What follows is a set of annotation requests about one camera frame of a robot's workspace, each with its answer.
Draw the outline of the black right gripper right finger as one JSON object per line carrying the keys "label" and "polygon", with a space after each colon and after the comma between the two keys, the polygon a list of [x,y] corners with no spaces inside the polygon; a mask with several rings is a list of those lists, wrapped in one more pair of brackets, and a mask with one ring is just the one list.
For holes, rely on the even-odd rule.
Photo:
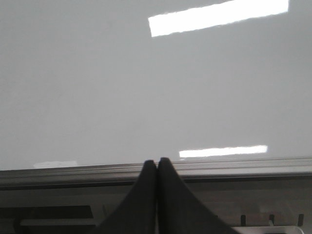
{"label": "black right gripper right finger", "polygon": [[168,158],[158,163],[160,234],[236,234],[188,189]]}

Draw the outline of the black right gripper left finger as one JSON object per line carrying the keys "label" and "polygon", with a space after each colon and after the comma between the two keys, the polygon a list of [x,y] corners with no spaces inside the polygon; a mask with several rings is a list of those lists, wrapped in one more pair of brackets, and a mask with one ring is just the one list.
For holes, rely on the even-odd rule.
{"label": "black right gripper left finger", "polygon": [[153,234],[156,226],[157,168],[147,160],[133,187],[92,234]]}

